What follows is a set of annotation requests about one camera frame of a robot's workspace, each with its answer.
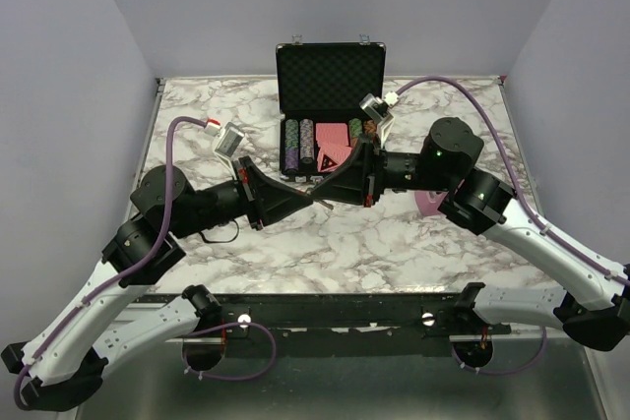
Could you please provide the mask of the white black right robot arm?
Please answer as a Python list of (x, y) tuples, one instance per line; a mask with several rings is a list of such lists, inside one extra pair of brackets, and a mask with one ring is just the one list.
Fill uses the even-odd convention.
[(527, 214), (513, 187), (476, 167), (482, 149), (482, 139), (451, 117), (433, 123), (419, 153), (386, 151), (361, 137), (312, 195), (369, 208), (386, 190), (443, 194), (438, 210), (449, 221), (515, 252), (557, 283), (541, 290), (470, 283), (452, 312), (459, 330), (540, 326), (591, 349), (612, 350), (629, 333), (628, 267)]

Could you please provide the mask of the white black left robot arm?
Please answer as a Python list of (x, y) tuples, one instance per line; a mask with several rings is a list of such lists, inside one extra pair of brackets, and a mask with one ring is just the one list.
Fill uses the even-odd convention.
[(196, 190), (174, 165), (152, 169), (132, 193), (137, 208), (102, 250), (89, 279), (60, 315), (30, 341), (7, 345), (1, 358), (16, 375), (14, 401), (25, 411), (63, 412), (89, 399), (122, 362), (174, 336), (211, 334), (221, 303), (202, 284), (142, 320), (112, 322), (180, 262), (180, 239), (246, 216), (260, 230), (312, 205), (311, 196), (267, 177), (250, 158), (235, 176)]

